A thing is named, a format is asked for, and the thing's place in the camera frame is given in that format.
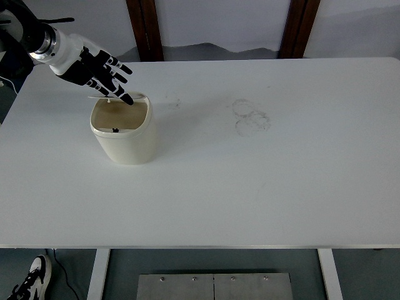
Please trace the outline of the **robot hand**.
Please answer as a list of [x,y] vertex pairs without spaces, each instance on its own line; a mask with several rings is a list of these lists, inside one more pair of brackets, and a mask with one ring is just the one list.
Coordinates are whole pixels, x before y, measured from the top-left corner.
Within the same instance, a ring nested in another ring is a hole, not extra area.
[[42,60],[56,76],[79,86],[89,86],[104,96],[114,95],[130,106],[134,104],[123,88],[128,82],[124,75],[132,74],[131,69],[78,34],[67,36],[59,32],[56,37],[58,51]]

